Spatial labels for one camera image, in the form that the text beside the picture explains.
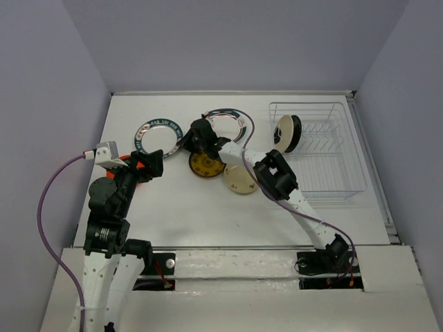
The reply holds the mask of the dark blue rimmed white plate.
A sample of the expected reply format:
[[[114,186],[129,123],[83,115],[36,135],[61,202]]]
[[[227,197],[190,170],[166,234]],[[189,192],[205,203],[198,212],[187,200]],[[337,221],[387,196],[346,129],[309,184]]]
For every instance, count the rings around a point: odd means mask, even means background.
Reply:
[[[137,151],[146,154],[161,149],[163,158],[169,158],[178,151],[177,143],[182,137],[183,131],[175,121],[156,118],[145,122],[137,129],[134,145]]]

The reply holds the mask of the cream plate with black patch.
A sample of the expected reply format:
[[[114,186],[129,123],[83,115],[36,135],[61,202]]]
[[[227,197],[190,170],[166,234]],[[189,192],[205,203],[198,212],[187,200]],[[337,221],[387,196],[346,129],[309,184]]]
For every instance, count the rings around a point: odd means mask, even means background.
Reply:
[[[281,153],[289,148],[293,139],[294,123],[291,116],[282,116],[274,129],[274,147]]]

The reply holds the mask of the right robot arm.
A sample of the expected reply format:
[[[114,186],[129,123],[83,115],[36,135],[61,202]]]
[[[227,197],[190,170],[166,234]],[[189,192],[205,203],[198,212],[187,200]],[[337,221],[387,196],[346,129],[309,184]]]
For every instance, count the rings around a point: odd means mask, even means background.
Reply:
[[[191,153],[202,151],[213,160],[244,167],[265,196],[288,211],[305,231],[316,250],[316,261],[324,272],[332,272],[346,262],[348,268],[352,267],[356,258],[353,241],[344,231],[320,219],[306,201],[295,173],[278,150],[258,152],[219,137],[204,118],[192,122],[177,145]]]

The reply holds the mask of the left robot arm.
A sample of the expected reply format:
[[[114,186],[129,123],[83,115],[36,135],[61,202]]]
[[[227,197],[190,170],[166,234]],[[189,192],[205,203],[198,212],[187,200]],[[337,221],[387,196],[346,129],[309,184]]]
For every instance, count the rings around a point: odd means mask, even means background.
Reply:
[[[128,238],[126,216],[137,185],[162,176],[163,151],[120,158],[111,143],[102,143],[92,155],[109,174],[89,187],[82,292],[69,330],[117,331],[136,279],[153,265],[151,243]]]

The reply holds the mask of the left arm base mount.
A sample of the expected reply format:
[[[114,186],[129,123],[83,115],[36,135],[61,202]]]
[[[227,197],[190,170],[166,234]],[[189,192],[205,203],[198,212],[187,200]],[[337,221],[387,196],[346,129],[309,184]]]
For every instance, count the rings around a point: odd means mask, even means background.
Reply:
[[[155,252],[152,265],[144,268],[134,284],[134,291],[174,291],[175,252]]]

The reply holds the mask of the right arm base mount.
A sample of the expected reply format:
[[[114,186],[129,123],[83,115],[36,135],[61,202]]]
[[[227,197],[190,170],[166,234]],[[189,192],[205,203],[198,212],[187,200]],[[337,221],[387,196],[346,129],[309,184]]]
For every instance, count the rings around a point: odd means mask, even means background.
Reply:
[[[363,280],[357,256],[352,258],[352,251],[333,267],[325,267],[315,251],[297,253],[294,270],[299,276],[300,290],[333,290],[359,289],[363,290]]]

